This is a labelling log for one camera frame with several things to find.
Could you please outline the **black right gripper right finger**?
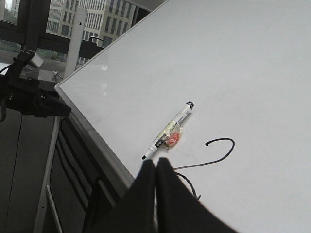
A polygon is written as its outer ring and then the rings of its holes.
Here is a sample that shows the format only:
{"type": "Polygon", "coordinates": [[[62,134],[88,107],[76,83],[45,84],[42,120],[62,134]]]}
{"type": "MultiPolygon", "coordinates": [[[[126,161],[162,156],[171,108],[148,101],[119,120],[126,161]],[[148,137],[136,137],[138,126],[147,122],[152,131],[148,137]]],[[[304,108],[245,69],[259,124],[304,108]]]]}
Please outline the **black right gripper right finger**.
{"type": "Polygon", "coordinates": [[[167,158],[156,166],[157,222],[160,233],[235,233],[185,187],[167,158]]]}

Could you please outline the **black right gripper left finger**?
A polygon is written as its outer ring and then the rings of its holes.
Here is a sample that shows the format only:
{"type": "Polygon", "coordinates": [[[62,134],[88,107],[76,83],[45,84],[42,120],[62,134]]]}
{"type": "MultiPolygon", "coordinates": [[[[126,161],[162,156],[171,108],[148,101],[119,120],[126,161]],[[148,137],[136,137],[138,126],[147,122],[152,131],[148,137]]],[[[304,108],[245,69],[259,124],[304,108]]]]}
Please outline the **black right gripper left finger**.
{"type": "Polygon", "coordinates": [[[155,175],[154,163],[145,160],[129,190],[91,232],[154,233],[155,175]]]}

